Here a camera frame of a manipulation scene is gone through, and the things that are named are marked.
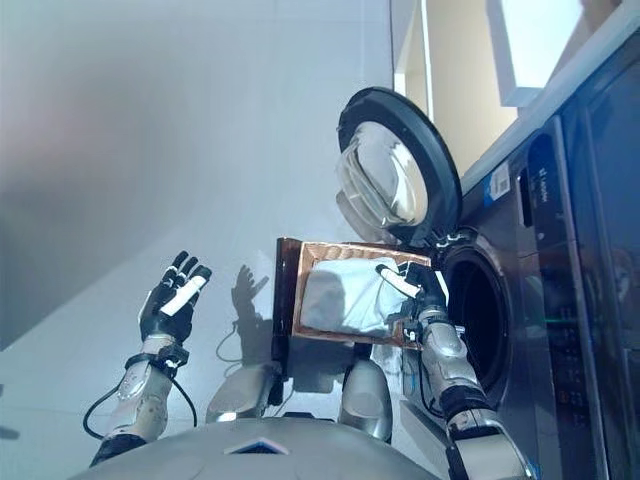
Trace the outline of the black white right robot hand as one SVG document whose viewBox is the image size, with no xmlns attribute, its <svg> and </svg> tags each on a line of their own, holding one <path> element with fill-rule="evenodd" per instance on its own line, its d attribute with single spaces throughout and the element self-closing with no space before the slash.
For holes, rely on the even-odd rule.
<svg viewBox="0 0 640 480">
<path fill-rule="evenodd" d="M 375 270 L 395 290 L 416 301 L 420 310 L 447 309 L 447 287 L 442 287 L 438 273 L 431 267 L 409 261 L 400 264 L 397 271 L 384 264 L 378 264 Z"/>
</svg>

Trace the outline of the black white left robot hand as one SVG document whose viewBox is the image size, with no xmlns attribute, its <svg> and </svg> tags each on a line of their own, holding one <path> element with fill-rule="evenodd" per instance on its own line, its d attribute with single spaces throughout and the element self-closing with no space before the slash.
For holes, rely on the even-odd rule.
<svg viewBox="0 0 640 480">
<path fill-rule="evenodd" d="M 192 317 L 212 271 L 195 256 L 181 251 L 149 291 L 138 315 L 141 340 L 168 335 L 182 345 L 192 331 Z"/>
</svg>

